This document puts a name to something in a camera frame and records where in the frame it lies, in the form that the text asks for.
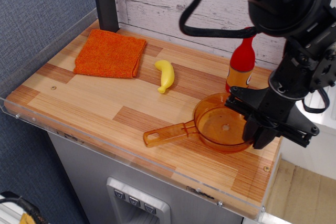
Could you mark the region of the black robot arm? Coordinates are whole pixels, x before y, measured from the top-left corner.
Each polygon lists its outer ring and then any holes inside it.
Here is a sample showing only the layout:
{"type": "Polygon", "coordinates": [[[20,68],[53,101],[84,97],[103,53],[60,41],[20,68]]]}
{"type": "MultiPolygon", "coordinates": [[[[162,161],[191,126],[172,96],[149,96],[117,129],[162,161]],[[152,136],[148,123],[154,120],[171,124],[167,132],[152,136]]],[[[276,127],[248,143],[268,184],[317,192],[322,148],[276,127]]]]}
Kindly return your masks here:
{"type": "Polygon", "coordinates": [[[259,33],[286,39],[283,58],[260,90],[232,87],[226,105],[244,115],[243,139],[262,149],[284,136],[307,146],[319,129],[296,107],[335,85],[335,8],[330,0],[248,0],[259,33]]]}

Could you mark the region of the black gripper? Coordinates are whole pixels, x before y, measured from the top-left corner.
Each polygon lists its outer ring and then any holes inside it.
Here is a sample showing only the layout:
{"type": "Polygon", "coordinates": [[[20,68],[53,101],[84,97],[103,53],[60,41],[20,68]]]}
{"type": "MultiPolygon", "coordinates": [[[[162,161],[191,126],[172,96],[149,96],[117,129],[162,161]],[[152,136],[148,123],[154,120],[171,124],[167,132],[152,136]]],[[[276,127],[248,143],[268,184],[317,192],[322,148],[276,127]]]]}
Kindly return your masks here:
{"type": "Polygon", "coordinates": [[[225,105],[244,116],[243,140],[253,142],[254,149],[263,149],[275,137],[284,136],[307,147],[320,131],[300,112],[296,102],[308,94],[310,79],[310,74],[278,77],[272,73],[267,88],[231,87],[225,105]]]}

